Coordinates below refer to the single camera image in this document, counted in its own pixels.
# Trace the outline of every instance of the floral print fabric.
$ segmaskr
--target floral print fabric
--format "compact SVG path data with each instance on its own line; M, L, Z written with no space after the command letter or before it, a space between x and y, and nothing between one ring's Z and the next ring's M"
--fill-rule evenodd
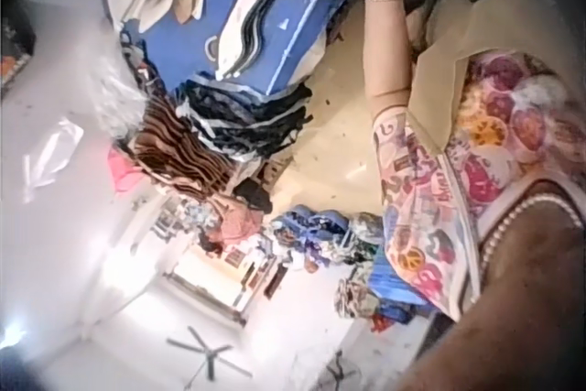
M478 252L488 231L538 179L583 197L586 114L546 66L525 54L495 51L470 61L443 154L428 154L406 111L387 109L374 121L385 253L406 282L457 320L466 276L478 272L467 246Z

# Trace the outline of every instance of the ceiling fan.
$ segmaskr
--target ceiling fan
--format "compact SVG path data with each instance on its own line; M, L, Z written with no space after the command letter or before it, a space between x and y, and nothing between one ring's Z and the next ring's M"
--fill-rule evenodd
M241 375L244 375L246 377L252 377L252 373L250 373L249 371L244 370L243 368L239 367L238 365L233 364L230 361L226 361L225 359L223 359L222 357L220 357L218 354L223 353L223 352L227 352L229 350L232 350L232 345L223 345L219 348L216 349L211 349L201 338L201 336L193 329L193 327L188 326L187 330L191 333L191 336L193 336L193 338L198 342L198 344L200 345L200 347L195 347L193 345L189 345L183 342L178 342L178 341L174 341L170 338L167 338L167 343L169 345L173 345L174 347L178 347L181 348L183 350L188 350L190 352L195 352L195 353L200 353L203 354L205 356L205 361L203 364L201 364L200 368L198 369L198 371L195 373L195 375L191 378L191 380L185 385L185 388L183 388L185 391L189 391L191 389L191 386L193 385L193 381L195 380L195 378L198 376L198 374L200 373L201 369L203 368L204 365L208 366L208 380L213 382L215 380L215 362L218 361L221 364L224 364L226 366L229 366L230 368L232 368L234 371L237 371L238 373L240 373Z

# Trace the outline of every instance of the woman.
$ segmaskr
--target woman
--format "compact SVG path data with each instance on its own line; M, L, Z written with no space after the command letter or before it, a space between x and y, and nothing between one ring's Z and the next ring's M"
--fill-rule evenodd
M398 389L560 389L582 359L586 95L544 8L439 0L412 71L402 0L365 0L385 251L458 321Z

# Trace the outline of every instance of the clear plastic bag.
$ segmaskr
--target clear plastic bag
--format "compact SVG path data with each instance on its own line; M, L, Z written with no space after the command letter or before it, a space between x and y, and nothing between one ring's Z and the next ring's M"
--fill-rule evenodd
M82 136L81 127L61 118L35 150L24 156L25 203L33 201L35 189L56 180L57 174L70 163Z
M88 95L102 130L114 139L123 139L140 127L147 107L147 96L138 88L124 55L127 53L131 62L136 58L142 61L141 49L136 47L136 53L123 49L111 27L92 34L97 37L79 47L80 64L91 66L84 72L91 91Z

